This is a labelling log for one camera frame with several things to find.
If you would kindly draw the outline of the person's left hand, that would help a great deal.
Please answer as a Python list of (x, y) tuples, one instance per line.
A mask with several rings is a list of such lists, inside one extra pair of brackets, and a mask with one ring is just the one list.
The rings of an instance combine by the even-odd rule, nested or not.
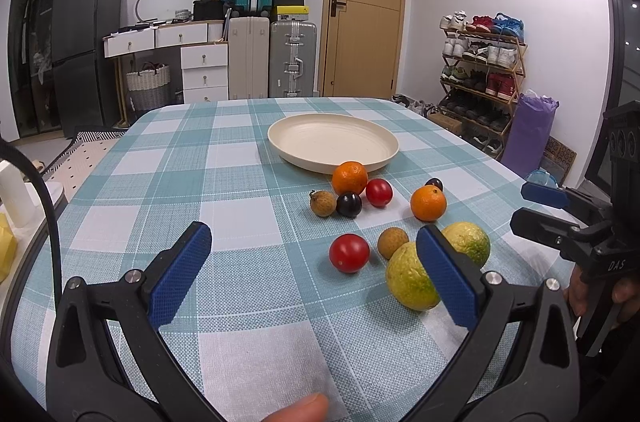
[(314, 393), (271, 413), (265, 417), (264, 422), (323, 422), (328, 415), (329, 406), (326, 395)]

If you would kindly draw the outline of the person's right hand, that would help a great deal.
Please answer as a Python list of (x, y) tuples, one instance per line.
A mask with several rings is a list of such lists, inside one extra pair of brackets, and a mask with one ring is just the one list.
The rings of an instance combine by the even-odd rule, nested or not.
[[(582, 281), (582, 270), (575, 265), (570, 276), (570, 285), (564, 291), (565, 298), (577, 317), (585, 315), (588, 309), (588, 285)], [(639, 281), (625, 277), (614, 286), (612, 301), (620, 305), (617, 324), (629, 320), (639, 312), (640, 287)]]

